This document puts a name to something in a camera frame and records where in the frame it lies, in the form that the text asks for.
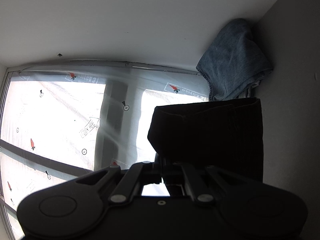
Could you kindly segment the black trousers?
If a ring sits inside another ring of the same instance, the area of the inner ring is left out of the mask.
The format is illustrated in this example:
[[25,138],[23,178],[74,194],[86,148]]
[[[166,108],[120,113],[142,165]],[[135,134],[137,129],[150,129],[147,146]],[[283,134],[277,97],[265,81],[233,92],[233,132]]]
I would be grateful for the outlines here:
[[260,99],[158,106],[148,141],[166,163],[211,167],[215,194],[249,191],[263,182]]

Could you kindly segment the grey folded garment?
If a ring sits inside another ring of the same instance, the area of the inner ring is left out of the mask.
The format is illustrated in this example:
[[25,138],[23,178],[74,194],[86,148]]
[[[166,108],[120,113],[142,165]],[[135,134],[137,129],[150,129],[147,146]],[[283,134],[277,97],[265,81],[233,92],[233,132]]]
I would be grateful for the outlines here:
[[253,84],[251,84],[249,87],[247,87],[243,92],[241,92],[237,98],[251,98],[255,95],[255,89],[260,85],[261,81],[257,81]]

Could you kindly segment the folded blue jeans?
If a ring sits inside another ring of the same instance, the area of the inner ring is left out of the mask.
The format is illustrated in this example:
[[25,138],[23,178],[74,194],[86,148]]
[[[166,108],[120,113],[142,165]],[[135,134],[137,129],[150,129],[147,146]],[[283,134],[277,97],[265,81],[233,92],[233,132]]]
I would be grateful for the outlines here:
[[258,26],[237,18],[219,31],[196,69],[208,83],[209,101],[225,101],[257,85],[274,66]]

